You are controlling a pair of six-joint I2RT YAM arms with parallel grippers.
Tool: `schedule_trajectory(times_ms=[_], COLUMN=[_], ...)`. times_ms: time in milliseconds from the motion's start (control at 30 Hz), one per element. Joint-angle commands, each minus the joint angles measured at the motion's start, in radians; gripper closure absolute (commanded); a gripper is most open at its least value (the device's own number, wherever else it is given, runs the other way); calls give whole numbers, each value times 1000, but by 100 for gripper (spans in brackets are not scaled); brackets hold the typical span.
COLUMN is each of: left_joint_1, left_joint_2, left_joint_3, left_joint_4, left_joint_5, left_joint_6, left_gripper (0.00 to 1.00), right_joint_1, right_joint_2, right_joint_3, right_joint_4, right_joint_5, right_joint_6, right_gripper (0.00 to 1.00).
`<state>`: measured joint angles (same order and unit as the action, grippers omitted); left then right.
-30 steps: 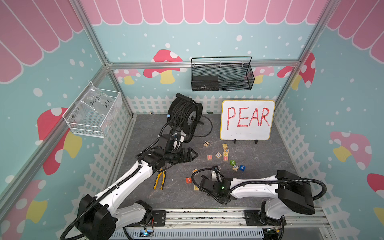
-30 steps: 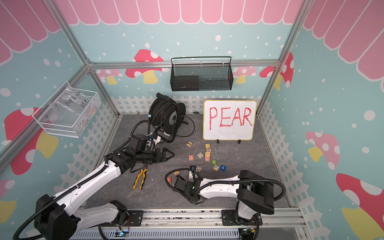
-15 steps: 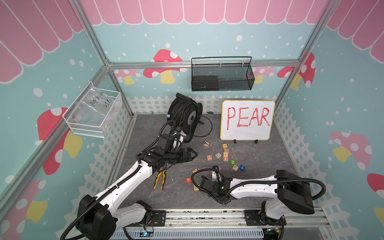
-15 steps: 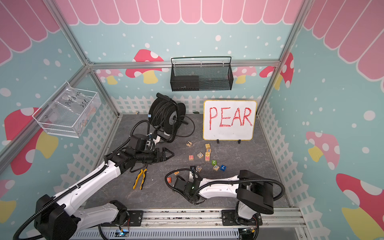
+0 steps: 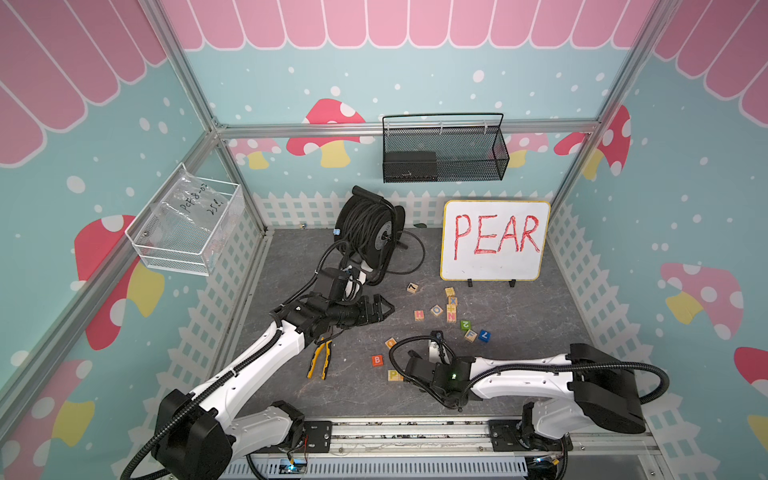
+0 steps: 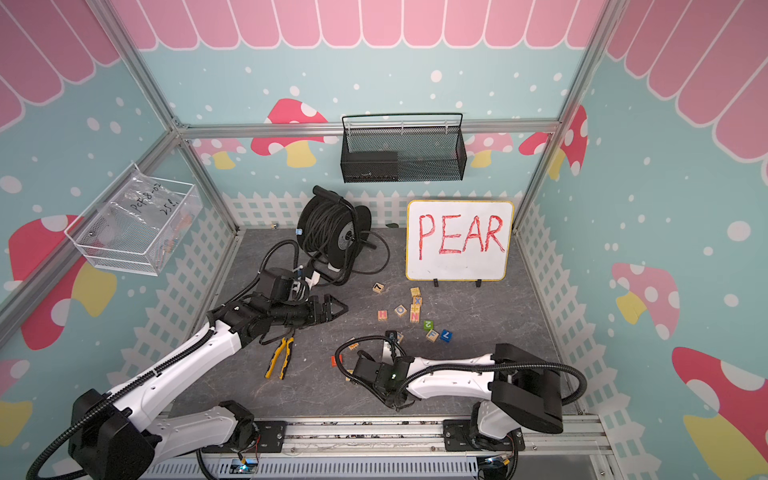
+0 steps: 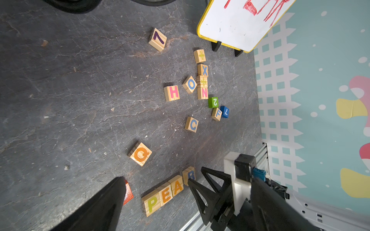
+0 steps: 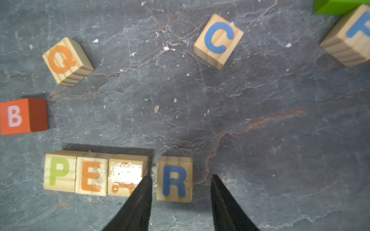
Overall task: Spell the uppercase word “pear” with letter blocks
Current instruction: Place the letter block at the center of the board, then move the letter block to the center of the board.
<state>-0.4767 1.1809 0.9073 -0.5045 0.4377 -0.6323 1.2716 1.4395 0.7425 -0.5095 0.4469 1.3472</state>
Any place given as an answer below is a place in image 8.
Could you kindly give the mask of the wooden R block blue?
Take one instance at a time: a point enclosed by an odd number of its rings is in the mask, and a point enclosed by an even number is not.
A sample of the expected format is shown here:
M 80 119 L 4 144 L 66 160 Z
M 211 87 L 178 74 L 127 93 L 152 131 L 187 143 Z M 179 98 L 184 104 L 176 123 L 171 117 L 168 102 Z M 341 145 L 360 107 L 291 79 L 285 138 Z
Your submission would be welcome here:
M 193 159 L 161 157 L 157 165 L 157 200 L 192 202 Z

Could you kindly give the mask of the wooden P block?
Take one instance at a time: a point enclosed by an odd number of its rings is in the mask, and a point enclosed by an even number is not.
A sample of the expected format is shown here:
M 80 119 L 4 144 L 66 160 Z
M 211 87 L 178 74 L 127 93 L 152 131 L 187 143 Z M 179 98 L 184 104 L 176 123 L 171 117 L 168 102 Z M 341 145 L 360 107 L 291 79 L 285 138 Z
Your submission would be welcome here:
M 60 150 L 46 154 L 44 189 L 75 192 L 77 157 L 83 157 L 86 154 L 86 152 L 69 150 Z

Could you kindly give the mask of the wooden A block orange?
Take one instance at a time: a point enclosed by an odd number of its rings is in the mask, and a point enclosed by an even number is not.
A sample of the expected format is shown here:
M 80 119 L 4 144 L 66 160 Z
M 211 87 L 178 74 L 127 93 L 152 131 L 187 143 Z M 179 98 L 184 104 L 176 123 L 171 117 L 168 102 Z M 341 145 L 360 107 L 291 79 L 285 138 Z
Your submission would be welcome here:
M 114 155 L 109 159 L 108 195 L 130 197 L 147 174 L 147 156 Z

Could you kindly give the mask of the wooden E block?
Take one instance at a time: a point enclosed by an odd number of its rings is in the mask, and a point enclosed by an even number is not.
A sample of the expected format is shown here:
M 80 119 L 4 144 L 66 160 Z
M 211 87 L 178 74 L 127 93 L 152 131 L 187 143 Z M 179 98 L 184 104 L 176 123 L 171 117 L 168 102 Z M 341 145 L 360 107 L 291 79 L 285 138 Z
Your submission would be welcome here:
M 87 152 L 77 157 L 75 193 L 108 195 L 109 159 L 112 154 Z

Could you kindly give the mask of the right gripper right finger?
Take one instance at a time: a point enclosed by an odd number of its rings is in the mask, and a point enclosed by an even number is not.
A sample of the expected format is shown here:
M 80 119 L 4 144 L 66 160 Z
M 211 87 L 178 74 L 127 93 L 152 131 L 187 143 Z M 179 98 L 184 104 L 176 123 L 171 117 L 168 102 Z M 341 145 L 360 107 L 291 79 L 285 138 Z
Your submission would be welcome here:
M 259 231 L 215 174 L 211 178 L 211 201 L 216 231 Z

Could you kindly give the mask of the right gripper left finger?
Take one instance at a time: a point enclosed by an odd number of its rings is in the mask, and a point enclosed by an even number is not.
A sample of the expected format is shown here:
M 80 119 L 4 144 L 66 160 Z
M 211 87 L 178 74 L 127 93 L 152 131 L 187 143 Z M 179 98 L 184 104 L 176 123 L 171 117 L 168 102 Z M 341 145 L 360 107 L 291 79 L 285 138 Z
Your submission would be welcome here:
M 123 207 L 103 230 L 147 231 L 152 206 L 152 185 L 150 176 L 143 177 Z

